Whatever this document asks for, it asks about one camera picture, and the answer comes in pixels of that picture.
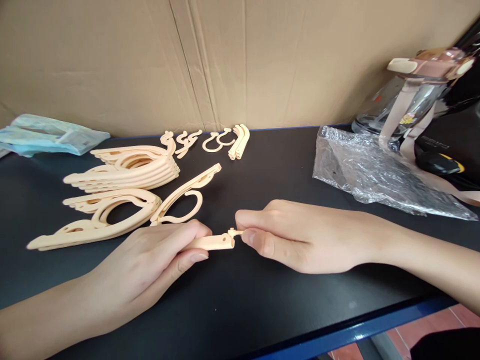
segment right hand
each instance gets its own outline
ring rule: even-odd
[[[308,274],[341,273],[379,261],[395,232],[406,230],[366,212],[273,200],[263,210],[239,210],[244,243],[265,258]]]

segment clear plastic bag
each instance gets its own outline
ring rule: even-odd
[[[70,153],[83,155],[103,140],[108,132],[89,129],[49,117],[23,114],[0,129],[0,149],[25,157],[37,153]]]
[[[414,215],[434,214],[478,221],[453,196],[427,187],[419,173],[378,136],[321,126],[313,177],[352,194],[361,203],[381,203]]]

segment red floor tile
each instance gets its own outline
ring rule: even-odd
[[[458,304],[450,308],[466,328],[480,328],[480,317]]]
[[[406,346],[411,349],[422,337],[444,330],[460,329],[463,324],[449,308],[397,327]]]
[[[410,350],[409,348],[405,345],[404,341],[400,337],[400,334],[398,333],[397,329],[393,328],[391,330],[388,330],[386,332],[388,337],[390,338],[391,342],[393,345],[395,345],[396,350],[400,354],[401,358],[403,360],[410,360]]]
[[[356,343],[333,350],[330,355],[334,360],[364,360]]]

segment blue table edge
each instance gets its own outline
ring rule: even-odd
[[[331,126],[335,128],[343,128],[349,127],[350,124],[335,124]],[[251,129],[250,131],[305,129],[318,127],[319,126],[278,127]],[[111,139],[145,139],[159,137],[160,135],[152,135],[113,137]],[[308,334],[294,337],[284,342],[246,354],[240,358],[257,360],[311,359],[318,355],[341,348],[345,345],[383,333],[397,326],[410,323],[414,320],[423,318],[456,304],[457,302],[453,298],[443,293],[431,298],[420,298],[408,301],[407,303],[399,303],[389,306],[385,309],[349,319],[339,324],[327,326]]]

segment cardboard wall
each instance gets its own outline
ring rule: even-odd
[[[0,126],[115,136],[335,124],[393,57],[449,46],[478,0],[3,0]]]

